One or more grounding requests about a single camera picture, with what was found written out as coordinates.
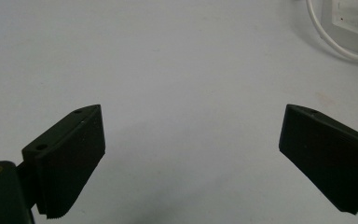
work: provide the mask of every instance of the white power adapter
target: white power adapter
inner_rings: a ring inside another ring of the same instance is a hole
[[[322,24],[316,19],[311,0],[307,0],[307,7],[321,38],[341,55],[358,62],[358,0],[324,0]]]

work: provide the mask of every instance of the curved cable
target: curved cable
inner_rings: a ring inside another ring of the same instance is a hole
[[[312,20],[313,25],[316,28],[316,31],[318,31],[321,38],[336,52],[339,54],[351,59],[355,63],[358,63],[358,54],[352,53],[344,48],[342,48],[336,41],[334,41],[333,38],[330,37],[330,35],[324,30],[321,23],[316,18],[315,12],[313,11],[313,5],[311,0],[307,0],[307,9],[308,13],[310,14],[310,19]]]

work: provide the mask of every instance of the white cord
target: white cord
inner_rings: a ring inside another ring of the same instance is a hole
[[[322,27],[321,23],[316,18],[315,12],[313,11],[313,5],[311,0],[307,0],[307,9],[308,13],[310,14],[310,19],[312,20],[313,25],[316,28],[316,31],[318,31],[321,38],[336,52],[340,53],[341,55],[351,59],[355,63],[358,63],[358,54],[352,53],[344,48],[342,48],[334,39],[330,37],[330,35],[327,34],[327,32]]]

